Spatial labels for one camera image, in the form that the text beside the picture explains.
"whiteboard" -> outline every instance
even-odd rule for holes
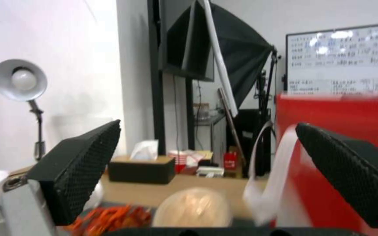
[[[286,36],[288,94],[378,92],[378,25]]]

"white tube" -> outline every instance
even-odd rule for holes
[[[233,92],[231,91],[230,80],[228,79],[227,69],[225,68],[224,59],[222,58],[220,45],[218,42],[218,36],[214,25],[213,14],[211,12],[211,6],[209,0],[203,0],[205,5],[205,16],[207,18],[208,31],[210,33],[211,45],[214,50],[215,61],[218,66],[218,72],[220,74],[221,83],[223,86],[225,98],[230,105],[231,115],[236,117],[238,114],[236,101],[234,100]]]

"tissue box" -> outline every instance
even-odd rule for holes
[[[157,160],[130,160],[115,157],[108,165],[109,180],[143,184],[168,184],[175,175],[174,158],[159,156]]]

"whiteboard frame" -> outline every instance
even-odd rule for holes
[[[283,90],[285,92],[288,91],[288,80],[289,80],[289,75],[288,75],[288,37],[289,36],[296,36],[296,35],[309,34],[309,33],[325,33],[325,32],[333,32],[333,31],[340,31],[340,30],[356,30],[356,29],[368,28],[368,27],[378,27],[378,24],[286,34],[285,35],[285,79],[283,80],[283,86],[284,86]]]

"wooden desk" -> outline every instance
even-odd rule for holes
[[[234,217],[250,219],[252,218],[251,213],[243,201],[246,183],[246,179],[198,178],[196,176],[176,175],[167,185],[133,184],[110,182],[107,175],[102,176],[102,184],[105,190],[104,199],[107,202],[159,207],[168,196],[177,191],[204,187],[223,193],[230,202]],[[266,181],[258,181],[258,185],[263,188]]]

